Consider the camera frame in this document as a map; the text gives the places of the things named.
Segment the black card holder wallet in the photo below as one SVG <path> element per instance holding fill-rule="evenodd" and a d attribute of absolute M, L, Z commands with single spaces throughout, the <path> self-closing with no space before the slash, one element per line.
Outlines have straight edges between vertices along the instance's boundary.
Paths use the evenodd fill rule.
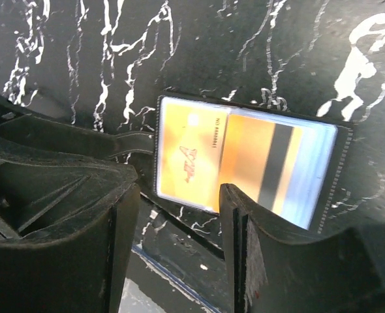
<path fill-rule="evenodd" d="M 151 191 L 158 199 L 170 201 L 184 207 L 191 207 L 164 199 L 158 196 L 156 192 L 159 112 L 161 100 L 164 97 L 204 102 L 206 104 L 230 108 L 230 115 L 241 115 L 265 121 L 273 121 L 274 123 L 282 125 L 304 128 L 303 139 L 292 172 L 290 185 L 286 193 L 283 212 L 280 215 L 275 214 L 300 228 L 308 229 L 316 211 L 327 201 L 331 200 L 333 180 L 339 176 L 341 165 L 345 161 L 345 149 L 351 141 L 352 129 L 349 125 L 334 123 L 319 117 L 308 117 L 281 110 L 271 110 L 264 107 L 229 102 L 227 99 L 210 100 L 174 93 L 163 94 L 158 98 L 156 125 L 153 131 L 130 131 L 118 136 L 118 138 L 123 139 L 125 142 L 124 151 L 126 153 L 149 153 L 153 156 Z M 216 213 L 195 207 L 191 208 L 218 215 L 220 213 L 219 193 L 218 204 L 219 210 Z"/>

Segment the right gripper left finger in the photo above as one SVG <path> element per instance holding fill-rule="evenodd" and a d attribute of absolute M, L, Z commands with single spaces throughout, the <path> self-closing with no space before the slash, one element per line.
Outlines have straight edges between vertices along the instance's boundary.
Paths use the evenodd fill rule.
<path fill-rule="evenodd" d="M 0 240 L 0 312 L 117 312 L 139 205 L 133 184 L 43 230 Z"/>

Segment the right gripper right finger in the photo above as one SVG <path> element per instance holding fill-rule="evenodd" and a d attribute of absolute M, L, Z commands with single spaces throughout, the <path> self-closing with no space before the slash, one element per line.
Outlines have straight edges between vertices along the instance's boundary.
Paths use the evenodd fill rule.
<path fill-rule="evenodd" d="M 323 237 L 233 184 L 219 203 L 234 312 L 385 312 L 385 223 Z"/>

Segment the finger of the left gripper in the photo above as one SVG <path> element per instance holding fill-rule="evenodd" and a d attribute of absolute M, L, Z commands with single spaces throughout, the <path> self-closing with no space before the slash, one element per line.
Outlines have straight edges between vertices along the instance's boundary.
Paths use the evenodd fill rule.
<path fill-rule="evenodd" d="M 134 168 L 108 159 L 124 144 L 0 95 L 0 241 L 21 239 L 126 191 L 137 178 Z"/>

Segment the gold credit card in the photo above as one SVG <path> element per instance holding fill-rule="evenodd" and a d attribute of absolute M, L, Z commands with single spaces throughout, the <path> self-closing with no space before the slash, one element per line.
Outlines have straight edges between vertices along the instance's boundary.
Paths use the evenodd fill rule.
<path fill-rule="evenodd" d="M 157 195 L 216 213 L 224 133 L 231 109 L 164 97 L 159 112 Z"/>
<path fill-rule="evenodd" d="M 304 128 L 230 115 L 219 183 L 236 185 L 262 207 L 280 215 Z"/>

